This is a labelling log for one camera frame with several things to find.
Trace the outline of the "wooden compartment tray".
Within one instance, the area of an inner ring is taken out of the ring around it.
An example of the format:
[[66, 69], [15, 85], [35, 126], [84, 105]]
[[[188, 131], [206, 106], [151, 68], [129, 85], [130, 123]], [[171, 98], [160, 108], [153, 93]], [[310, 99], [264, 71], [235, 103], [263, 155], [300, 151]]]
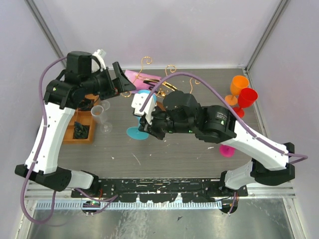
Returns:
[[64, 135], [63, 144], [92, 144], [96, 122], [91, 109], [99, 102], [99, 96], [86, 95], [71, 118]]

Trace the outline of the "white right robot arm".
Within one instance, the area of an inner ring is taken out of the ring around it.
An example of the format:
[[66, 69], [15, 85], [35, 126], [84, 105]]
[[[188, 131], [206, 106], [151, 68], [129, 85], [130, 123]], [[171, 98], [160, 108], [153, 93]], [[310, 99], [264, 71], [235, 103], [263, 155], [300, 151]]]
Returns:
[[278, 186], [295, 178], [287, 144], [275, 143], [250, 127], [243, 127], [223, 106], [203, 107], [192, 94], [174, 91], [163, 100], [164, 110], [154, 98], [141, 91], [133, 97], [134, 115], [140, 117], [139, 131], [159, 140], [167, 133], [193, 133], [199, 140], [233, 147], [251, 157], [234, 170], [221, 173], [219, 192], [230, 196], [250, 183]]

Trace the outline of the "orange wine glass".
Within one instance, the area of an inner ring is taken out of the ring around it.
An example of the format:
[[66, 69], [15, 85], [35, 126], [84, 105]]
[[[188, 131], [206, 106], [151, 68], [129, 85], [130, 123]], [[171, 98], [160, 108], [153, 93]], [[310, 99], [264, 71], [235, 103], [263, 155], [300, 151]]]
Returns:
[[234, 76], [230, 85], [230, 93], [224, 99], [230, 106], [237, 104], [237, 96], [240, 95], [244, 88], [249, 86], [249, 80], [241, 75]]

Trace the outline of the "pink wine glass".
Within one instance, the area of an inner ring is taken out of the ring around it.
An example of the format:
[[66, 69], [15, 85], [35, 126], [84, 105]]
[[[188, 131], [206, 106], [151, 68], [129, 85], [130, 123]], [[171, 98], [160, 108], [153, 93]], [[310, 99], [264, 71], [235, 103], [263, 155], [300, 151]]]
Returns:
[[219, 152], [222, 156], [230, 158], [235, 154], [235, 148], [228, 145], [220, 145]]

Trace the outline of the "red wine glass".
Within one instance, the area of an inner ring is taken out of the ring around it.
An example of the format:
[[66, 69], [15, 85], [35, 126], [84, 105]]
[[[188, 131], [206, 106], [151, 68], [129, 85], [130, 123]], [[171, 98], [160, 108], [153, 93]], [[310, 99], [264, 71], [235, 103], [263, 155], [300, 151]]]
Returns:
[[238, 106], [233, 108], [234, 112], [240, 118], [243, 118], [245, 115], [244, 109], [252, 106], [257, 98], [258, 93], [254, 89], [244, 88], [238, 97]]

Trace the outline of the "clear tall wine glass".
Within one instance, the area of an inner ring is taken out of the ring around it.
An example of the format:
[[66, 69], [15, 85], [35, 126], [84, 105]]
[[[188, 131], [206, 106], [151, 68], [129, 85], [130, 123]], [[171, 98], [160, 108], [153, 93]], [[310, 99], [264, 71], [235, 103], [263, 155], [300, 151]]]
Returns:
[[108, 100], [100, 101], [99, 105], [106, 111], [110, 108], [110, 102]]

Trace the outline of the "aluminium frame rail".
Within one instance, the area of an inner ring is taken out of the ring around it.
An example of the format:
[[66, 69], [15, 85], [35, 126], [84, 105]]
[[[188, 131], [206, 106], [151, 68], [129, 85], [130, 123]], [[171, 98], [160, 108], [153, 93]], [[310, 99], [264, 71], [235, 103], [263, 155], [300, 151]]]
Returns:
[[24, 201], [29, 210], [50, 210], [52, 207], [58, 210], [80, 209], [86, 214], [97, 212], [102, 208], [107, 210], [179, 210], [179, 209], [220, 209], [227, 210], [231, 206], [237, 207], [242, 199], [293, 199], [295, 192], [290, 182], [279, 186], [265, 186], [251, 183], [242, 186], [234, 195], [228, 198], [217, 198], [216, 202], [183, 203], [180, 196], [174, 202], [153, 203], [122, 203], [116, 201], [117, 195], [104, 199], [101, 196], [86, 197], [82, 192], [75, 189], [65, 189], [56, 193], [52, 199], [53, 191], [31, 182], [26, 190]]

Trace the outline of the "dark green rolled cloth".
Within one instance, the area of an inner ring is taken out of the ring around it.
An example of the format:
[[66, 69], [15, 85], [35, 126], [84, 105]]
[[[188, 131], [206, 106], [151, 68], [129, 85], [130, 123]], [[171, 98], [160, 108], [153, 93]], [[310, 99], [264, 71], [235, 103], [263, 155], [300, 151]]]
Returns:
[[83, 125], [79, 122], [74, 123], [74, 134], [73, 138], [74, 139], [87, 139], [89, 135], [89, 126], [88, 125]]

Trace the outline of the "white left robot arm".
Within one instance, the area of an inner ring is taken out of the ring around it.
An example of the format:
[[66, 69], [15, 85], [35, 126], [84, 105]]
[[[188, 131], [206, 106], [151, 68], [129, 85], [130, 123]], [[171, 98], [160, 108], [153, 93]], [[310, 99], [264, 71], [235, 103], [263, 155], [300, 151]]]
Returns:
[[86, 95], [107, 100], [136, 89], [118, 62], [113, 63], [115, 78], [111, 78], [105, 55], [102, 49], [93, 54], [69, 52], [66, 68], [49, 82], [45, 91], [39, 89], [42, 121], [29, 157], [15, 167], [16, 175], [57, 192], [79, 188], [88, 197], [98, 195], [98, 176], [59, 167], [58, 155], [68, 124]]

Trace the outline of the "black orange rolled cloth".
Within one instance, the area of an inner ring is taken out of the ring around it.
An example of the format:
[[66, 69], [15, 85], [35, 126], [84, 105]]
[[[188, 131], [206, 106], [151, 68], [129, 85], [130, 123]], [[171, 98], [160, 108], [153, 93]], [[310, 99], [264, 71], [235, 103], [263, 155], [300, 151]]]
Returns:
[[79, 111], [89, 111], [94, 103], [93, 99], [84, 98], [78, 105]]

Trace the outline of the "blue wine glass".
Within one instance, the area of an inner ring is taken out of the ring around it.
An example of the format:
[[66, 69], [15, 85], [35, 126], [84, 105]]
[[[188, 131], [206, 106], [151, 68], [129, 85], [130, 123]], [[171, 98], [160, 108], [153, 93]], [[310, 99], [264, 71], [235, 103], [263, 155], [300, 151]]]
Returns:
[[155, 107], [157, 106], [157, 98], [155, 94], [152, 94], [152, 97], [149, 99], [146, 107], [142, 112], [140, 112], [140, 109], [149, 94], [149, 90], [139, 90], [133, 97], [131, 107], [133, 108], [133, 115], [135, 115], [138, 119], [138, 126], [133, 126], [127, 129], [127, 135], [132, 139], [145, 140], [149, 136], [148, 133], [139, 131], [141, 117], [145, 116], [146, 121], [149, 124], [152, 124], [152, 119], [154, 118], [152, 116], [152, 112], [155, 111]]

